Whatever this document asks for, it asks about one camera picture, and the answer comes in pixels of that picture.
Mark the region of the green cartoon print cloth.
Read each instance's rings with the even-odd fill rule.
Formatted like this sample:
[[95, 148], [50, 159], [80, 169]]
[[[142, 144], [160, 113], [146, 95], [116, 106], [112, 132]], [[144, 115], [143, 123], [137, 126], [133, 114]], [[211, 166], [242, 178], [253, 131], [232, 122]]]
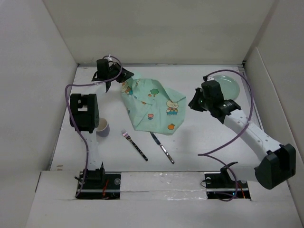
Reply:
[[186, 115], [186, 96], [149, 78], [129, 78], [121, 97], [136, 131], [173, 135]]

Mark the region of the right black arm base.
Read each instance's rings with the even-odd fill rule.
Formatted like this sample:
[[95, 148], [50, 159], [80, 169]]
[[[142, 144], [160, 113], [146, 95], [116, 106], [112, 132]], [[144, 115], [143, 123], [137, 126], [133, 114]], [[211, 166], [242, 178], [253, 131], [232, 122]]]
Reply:
[[253, 177], [250, 166], [240, 165], [235, 161], [224, 165], [219, 171], [205, 172], [200, 185], [206, 190], [209, 200], [251, 200], [248, 181]]

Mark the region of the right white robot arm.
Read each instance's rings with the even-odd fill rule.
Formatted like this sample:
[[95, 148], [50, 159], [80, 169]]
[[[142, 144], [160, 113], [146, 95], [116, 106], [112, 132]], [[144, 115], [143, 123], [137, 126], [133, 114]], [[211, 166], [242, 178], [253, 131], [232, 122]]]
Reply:
[[236, 161], [221, 168], [219, 181], [231, 187], [239, 181], [255, 181], [271, 190], [282, 182], [295, 176], [296, 149], [291, 144], [283, 145], [271, 138], [241, 110], [233, 100], [224, 99], [220, 84], [207, 81], [196, 88], [189, 103], [195, 111], [208, 111], [223, 125], [237, 134], [256, 154], [258, 165], [241, 166]]

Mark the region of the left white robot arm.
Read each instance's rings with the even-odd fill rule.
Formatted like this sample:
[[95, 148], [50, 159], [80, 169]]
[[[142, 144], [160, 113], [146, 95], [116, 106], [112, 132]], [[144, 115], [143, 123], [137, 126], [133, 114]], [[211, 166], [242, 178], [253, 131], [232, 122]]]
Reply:
[[100, 122], [97, 94], [67, 95], [67, 90], [72, 87], [97, 88], [103, 85], [105, 86], [105, 91], [108, 92], [113, 81], [122, 82], [126, 76], [120, 60], [114, 56], [104, 56], [102, 59], [97, 60], [96, 67], [97, 71], [94, 73], [91, 82], [78, 85], [68, 84], [65, 87], [70, 124], [85, 143], [85, 171], [96, 171], [103, 168], [96, 138], [96, 130]]

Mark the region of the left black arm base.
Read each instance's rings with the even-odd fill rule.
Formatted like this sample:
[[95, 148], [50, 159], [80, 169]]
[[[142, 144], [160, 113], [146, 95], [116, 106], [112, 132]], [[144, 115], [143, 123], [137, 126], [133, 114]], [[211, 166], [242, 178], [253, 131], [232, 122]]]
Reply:
[[80, 200], [119, 200], [121, 173], [105, 172], [102, 164], [100, 169], [86, 171], [85, 182], [82, 184], [84, 171], [75, 176], [78, 181], [76, 199]]

